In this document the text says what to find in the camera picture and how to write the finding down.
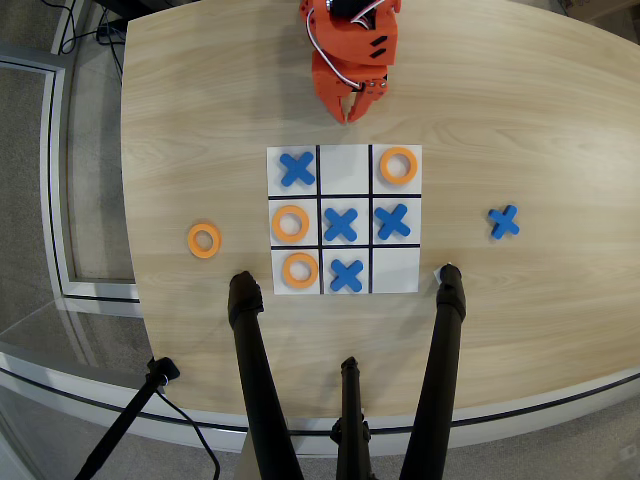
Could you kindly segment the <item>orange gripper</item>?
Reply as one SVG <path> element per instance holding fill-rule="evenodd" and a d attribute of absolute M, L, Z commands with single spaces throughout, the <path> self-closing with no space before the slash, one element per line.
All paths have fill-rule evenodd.
<path fill-rule="evenodd" d="M 372 104 L 388 91 L 388 68 L 395 63 L 398 24 L 395 19 L 378 19 L 376 27 L 366 30 L 346 20 L 312 19 L 311 35 L 321 59 L 332 73 L 314 75 L 317 97 L 340 123 L 362 118 Z M 362 88 L 346 118 L 343 99 L 351 94 L 350 86 Z"/>

